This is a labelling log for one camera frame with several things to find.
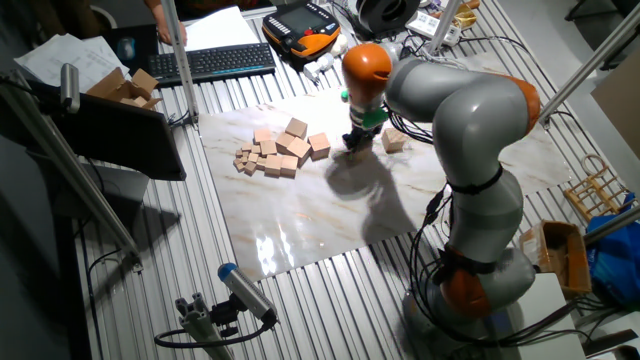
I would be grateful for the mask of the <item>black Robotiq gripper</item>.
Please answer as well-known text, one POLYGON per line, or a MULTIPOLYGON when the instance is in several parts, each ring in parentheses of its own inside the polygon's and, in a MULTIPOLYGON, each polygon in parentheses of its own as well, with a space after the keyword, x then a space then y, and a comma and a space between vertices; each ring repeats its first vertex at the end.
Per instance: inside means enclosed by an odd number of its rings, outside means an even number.
POLYGON ((380 134, 381 131, 381 125, 368 129, 353 126, 351 132, 349 134, 344 134, 342 139, 346 149, 351 153, 357 151, 358 144, 361 142, 363 151, 371 151, 373 148, 374 138, 380 134))

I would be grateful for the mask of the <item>person right hand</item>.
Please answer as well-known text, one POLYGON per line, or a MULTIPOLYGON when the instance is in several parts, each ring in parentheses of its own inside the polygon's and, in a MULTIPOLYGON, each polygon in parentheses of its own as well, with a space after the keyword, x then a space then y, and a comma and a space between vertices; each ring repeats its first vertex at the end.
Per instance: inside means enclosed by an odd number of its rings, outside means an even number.
MULTIPOLYGON (((170 30, 161 8, 156 8, 155 12, 153 13, 153 17, 156 20, 159 39, 165 44, 171 44, 172 40, 170 30)), ((183 43, 187 44, 186 28, 182 22, 179 23, 179 29, 183 43)))

